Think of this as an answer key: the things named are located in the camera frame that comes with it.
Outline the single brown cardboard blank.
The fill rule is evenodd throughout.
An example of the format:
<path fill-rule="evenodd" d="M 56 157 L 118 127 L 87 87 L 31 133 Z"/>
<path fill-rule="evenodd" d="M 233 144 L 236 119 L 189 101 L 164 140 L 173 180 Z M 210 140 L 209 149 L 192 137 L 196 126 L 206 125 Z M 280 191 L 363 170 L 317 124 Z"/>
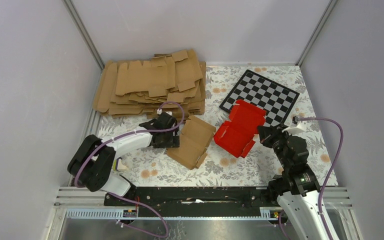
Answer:
<path fill-rule="evenodd" d="M 207 157 L 207 149 L 216 127 L 191 115 L 179 134 L 179 147 L 169 148 L 166 154 L 189 170 L 198 169 Z"/>

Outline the red paper box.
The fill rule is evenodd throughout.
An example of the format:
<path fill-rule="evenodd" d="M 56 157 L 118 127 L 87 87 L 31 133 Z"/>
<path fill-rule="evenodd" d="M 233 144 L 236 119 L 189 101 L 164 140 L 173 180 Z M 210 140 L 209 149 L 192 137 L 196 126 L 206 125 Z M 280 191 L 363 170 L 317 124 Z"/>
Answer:
<path fill-rule="evenodd" d="M 245 158 L 254 146 L 258 126 L 265 124 L 267 112 L 239 99 L 232 106 L 228 120 L 216 131 L 214 142 L 236 158 Z"/>

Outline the stack of brown cardboard blanks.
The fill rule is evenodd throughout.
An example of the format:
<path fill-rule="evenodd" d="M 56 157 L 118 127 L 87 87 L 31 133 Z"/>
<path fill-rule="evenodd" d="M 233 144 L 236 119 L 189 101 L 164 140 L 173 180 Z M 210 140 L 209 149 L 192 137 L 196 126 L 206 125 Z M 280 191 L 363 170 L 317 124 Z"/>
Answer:
<path fill-rule="evenodd" d="M 113 118 L 170 111 L 180 119 L 205 112 L 206 63 L 194 49 L 155 54 L 149 60 L 109 60 L 92 108 Z"/>

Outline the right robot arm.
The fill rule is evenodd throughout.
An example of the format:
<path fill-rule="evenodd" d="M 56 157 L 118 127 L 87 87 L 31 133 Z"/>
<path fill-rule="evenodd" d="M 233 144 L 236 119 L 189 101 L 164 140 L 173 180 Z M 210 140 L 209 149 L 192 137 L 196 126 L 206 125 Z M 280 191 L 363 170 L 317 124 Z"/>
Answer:
<path fill-rule="evenodd" d="M 281 176 L 268 183 L 267 201 L 283 209 L 301 240 L 337 240 L 324 189 L 308 165 L 307 142 L 287 129 L 282 123 L 257 127 L 260 143 L 273 150 L 283 168 Z"/>

